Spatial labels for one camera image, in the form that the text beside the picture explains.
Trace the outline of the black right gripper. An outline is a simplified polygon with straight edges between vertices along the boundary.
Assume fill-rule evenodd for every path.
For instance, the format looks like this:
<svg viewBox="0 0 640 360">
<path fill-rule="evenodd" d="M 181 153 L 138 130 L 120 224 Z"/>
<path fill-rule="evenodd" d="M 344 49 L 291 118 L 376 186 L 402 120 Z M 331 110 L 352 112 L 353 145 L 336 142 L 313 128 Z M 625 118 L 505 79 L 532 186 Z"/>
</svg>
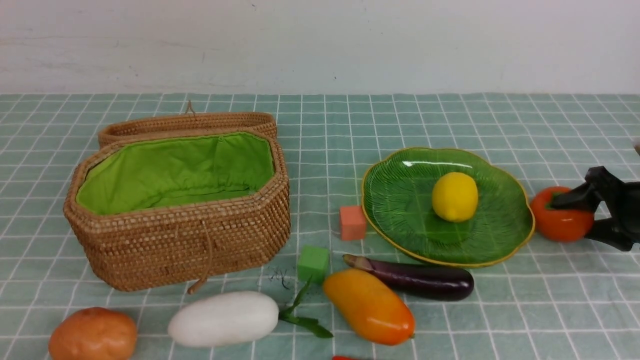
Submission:
<svg viewBox="0 0 640 360">
<path fill-rule="evenodd" d="M 630 252 L 640 241 L 640 189 L 638 181 L 624 182 L 604 166 L 591 167 L 581 185 L 557 186 L 551 191 L 550 208 L 596 212 L 605 203 L 609 218 L 597 219 L 585 238 Z"/>
</svg>

